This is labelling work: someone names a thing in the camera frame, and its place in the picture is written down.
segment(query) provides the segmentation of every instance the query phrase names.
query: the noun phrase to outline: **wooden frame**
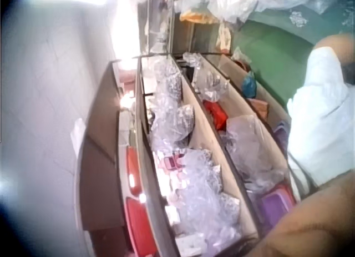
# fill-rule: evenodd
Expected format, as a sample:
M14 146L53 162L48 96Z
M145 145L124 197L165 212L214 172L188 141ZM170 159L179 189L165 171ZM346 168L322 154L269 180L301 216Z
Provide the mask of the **wooden frame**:
M208 62L203 56L201 56L202 61L202 70L209 70L212 73L219 75L222 82L227 82L230 80L226 78L219 70L217 70L210 62ZM241 95L241 93L234 88L231 84L228 88L227 95L223 96L219 100L219 105L221 105L222 109L226 112L229 118L239 117L241 115L254 115L258 119L258 115L251 108L250 104L246 101L246 99ZM280 148L276 144L274 138L270 134L269 130L266 128L264 123L258 119L260 129L257 129L257 135L260 139L260 142L263 144L263 147L267 150L268 156L270 157L270 161L272 166L275 169L280 169L285 172L286 179L289 181L288 174L288 165L287 160L282 154Z
M247 75L239 65L229 57L223 55L205 55L208 62L219 69L225 76L229 77L231 85L241 92L242 83ZM259 83L256 82L256 99L263 100L269 104L267 124L274 130L280 121L291 124L291 118L277 100Z

